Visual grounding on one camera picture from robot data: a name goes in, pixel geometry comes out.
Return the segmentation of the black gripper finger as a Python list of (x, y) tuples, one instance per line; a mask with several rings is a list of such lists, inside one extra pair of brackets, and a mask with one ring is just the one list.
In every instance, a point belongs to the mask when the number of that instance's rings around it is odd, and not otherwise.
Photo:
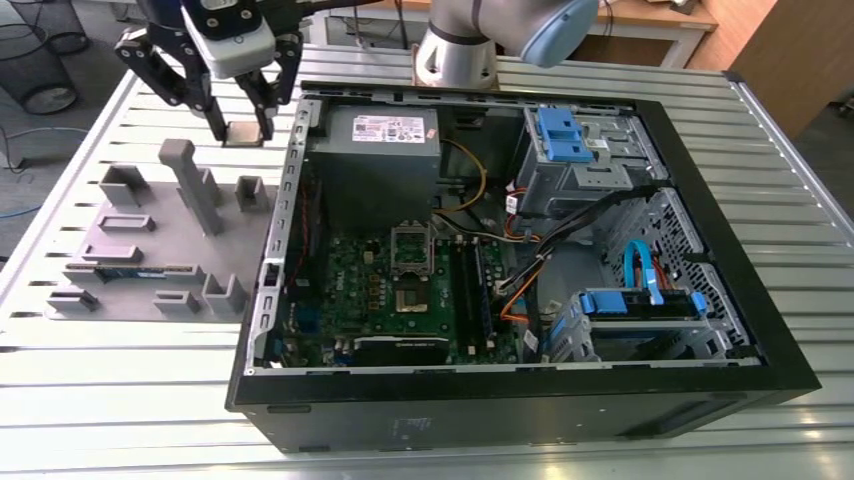
[(201, 117), (217, 141), (226, 124), (210, 92), (210, 76), (188, 34), (168, 28), (126, 29), (114, 53), (128, 69), (170, 106), (185, 105)]
[(268, 82), (260, 70), (253, 70), (234, 77), (234, 81), (254, 107), (254, 116), (264, 140), (272, 139), (273, 117), (277, 115), (277, 108), (286, 105), (292, 98), (301, 54), (302, 34), (298, 30), (293, 30), (274, 40), (273, 61), (280, 67), (276, 79)]

